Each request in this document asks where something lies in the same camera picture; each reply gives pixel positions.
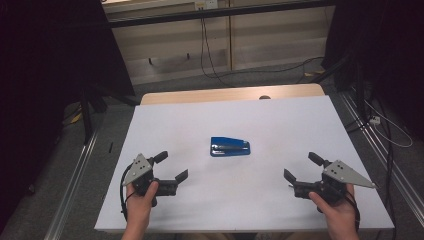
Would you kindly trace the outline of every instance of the white paper surface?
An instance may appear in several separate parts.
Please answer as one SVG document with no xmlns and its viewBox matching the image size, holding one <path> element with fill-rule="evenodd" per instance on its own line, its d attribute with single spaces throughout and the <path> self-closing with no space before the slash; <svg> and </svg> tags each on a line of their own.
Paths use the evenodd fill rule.
<svg viewBox="0 0 424 240">
<path fill-rule="evenodd" d="M 251 155 L 214 158 L 210 138 L 250 142 Z M 169 157 L 154 166 L 155 177 L 189 177 L 176 196 L 158 197 L 151 232 L 258 232 L 326 229 L 312 201 L 295 198 L 283 177 L 287 168 L 298 181 L 321 180 L 322 167 L 308 159 L 342 160 L 369 179 L 328 96 L 136 107 L 121 156 L 95 229 L 122 231 L 119 184 L 139 154 L 161 151 Z M 355 187 L 361 228 L 392 228 L 376 190 Z"/>
</svg>

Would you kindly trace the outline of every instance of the blue stapler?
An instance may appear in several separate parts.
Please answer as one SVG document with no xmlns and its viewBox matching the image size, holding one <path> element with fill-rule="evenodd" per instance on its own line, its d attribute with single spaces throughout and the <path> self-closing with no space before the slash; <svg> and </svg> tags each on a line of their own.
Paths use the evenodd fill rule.
<svg viewBox="0 0 424 240">
<path fill-rule="evenodd" d="M 210 154 L 212 157 L 249 155 L 250 143 L 234 138 L 211 137 Z"/>
</svg>

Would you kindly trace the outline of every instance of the wall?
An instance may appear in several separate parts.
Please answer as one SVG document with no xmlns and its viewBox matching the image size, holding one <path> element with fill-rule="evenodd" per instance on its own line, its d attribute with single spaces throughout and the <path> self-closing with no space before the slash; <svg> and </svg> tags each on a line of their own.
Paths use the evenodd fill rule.
<svg viewBox="0 0 424 240">
<path fill-rule="evenodd" d="M 109 0 L 103 6 L 109 20 L 115 20 L 193 11 L 193 2 Z M 225 0 L 218 4 L 239 7 L 278 2 L 282 1 Z M 327 7 L 206 19 L 214 68 L 221 72 L 323 56 L 333 10 Z M 117 28 L 113 32 L 133 85 L 203 74 L 201 20 Z M 205 43 L 203 50 L 203 67 L 212 73 Z"/>
</svg>

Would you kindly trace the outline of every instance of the metal rail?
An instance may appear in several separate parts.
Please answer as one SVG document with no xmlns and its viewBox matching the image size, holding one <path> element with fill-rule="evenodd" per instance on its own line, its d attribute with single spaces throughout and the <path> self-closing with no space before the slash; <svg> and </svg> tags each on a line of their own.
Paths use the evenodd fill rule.
<svg viewBox="0 0 424 240">
<path fill-rule="evenodd" d="M 341 94 L 341 97 L 344 104 L 346 105 L 346 108 L 349 110 L 350 114 L 352 115 L 352 117 L 355 119 L 358 119 L 357 121 L 358 126 L 362 126 L 363 122 L 360 120 L 360 117 L 358 113 L 356 112 L 355 101 L 350 96 L 346 96 L 345 94 Z M 383 164 L 383 167 L 387 171 L 386 155 L 388 150 L 386 149 L 382 141 L 379 139 L 374 129 L 372 129 L 369 126 L 369 124 L 362 128 L 362 133 L 364 134 L 365 138 L 368 140 L 369 144 L 371 145 L 372 149 L 375 151 L 381 164 Z M 402 171 L 400 170 L 400 168 L 397 166 L 396 163 L 394 163 L 393 165 L 392 176 L 393 176 L 392 181 L 396 184 L 403 198 L 408 203 L 412 212 L 417 217 L 417 220 L 421 223 L 421 226 L 424 227 L 423 199 L 418 194 L 418 192 L 414 189 L 414 187 L 411 185 L 411 183 L 408 181 L 408 179 L 402 173 Z"/>
<path fill-rule="evenodd" d="M 327 7 L 327 6 L 335 5 L 336 2 L 337 0 L 290 1 L 290 2 L 266 4 L 266 5 L 229 7 L 229 8 L 203 10 L 203 11 L 172 13 L 172 14 L 164 14 L 164 15 L 149 16 L 149 17 L 117 19 L 117 20 L 110 20 L 107 23 L 102 22 L 102 23 L 86 23 L 84 25 L 81 25 L 81 24 L 70 25 L 70 26 L 67 26 L 66 28 L 67 29 L 69 28 L 72 28 L 72 29 L 75 29 L 75 28 L 76 29 L 121 28 L 121 27 L 148 25 L 148 24 L 165 23 L 165 22 L 187 21 L 187 20 L 202 19 L 202 18 L 216 18 L 216 17 L 237 16 L 237 15 L 254 14 L 254 13 L 278 12 L 278 11 L 297 10 L 297 9 L 306 9 L 306 8 Z"/>
<path fill-rule="evenodd" d="M 94 145 L 97 140 L 99 129 L 102 125 L 103 118 L 99 121 L 98 126 L 95 128 L 88 143 L 83 147 L 81 155 L 78 159 L 77 166 L 71 176 L 68 187 L 65 190 L 63 198 L 60 202 L 58 209 L 54 215 L 52 222 L 50 223 L 49 229 L 47 230 L 44 240 L 59 240 L 62 234 L 63 228 L 65 227 L 66 220 L 68 219 L 69 212 L 71 211 L 72 204 L 74 202 L 79 184 L 84 175 L 84 170 L 90 159 L 91 152 L 93 151 Z"/>
</svg>

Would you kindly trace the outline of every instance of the black mount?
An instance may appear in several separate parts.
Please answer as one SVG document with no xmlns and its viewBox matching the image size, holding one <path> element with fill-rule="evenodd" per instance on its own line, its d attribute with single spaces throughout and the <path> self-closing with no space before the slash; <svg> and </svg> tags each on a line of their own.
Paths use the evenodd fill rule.
<svg viewBox="0 0 424 240">
<path fill-rule="evenodd" d="M 318 166 L 323 166 L 324 169 L 332 163 L 313 152 L 309 153 L 308 158 Z M 298 182 L 293 174 L 284 169 L 284 178 L 293 185 L 295 197 L 310 199 L 309 192 L 316 192 L 329 204 L 336 203 L 345 197 L 347 192 L 345 183 L 335 180 L 324 173 L 321 176 L 322 180 L 314 183 Z"/>
<path fill-rule="evenodd" d="M 155 163 L 160 163 L 168 157 L 168 152 L 163 151 L 156 155 L 155 157 L 146 159 L 149 164 L 152 166 L 148 172 L 146 172 L 143 176 L 134 180 L 131 184 L 133 184 L 136 193 L 139 196 L 146 195 L 147 189 L 150 184 L 155 181 L 159 183 L 159 188 L 156 192 L 155 198 L 152 200 L 152 207 L 157 205 L 156 197 L 159 196 L 175 196 L 177 193 L 178 184 L 183 182 L 188 178 L 188 169 L 178 174 L 175 177 L 175 180 L 159 180 L 153 175 L 153 165 Z"/>
</svg>

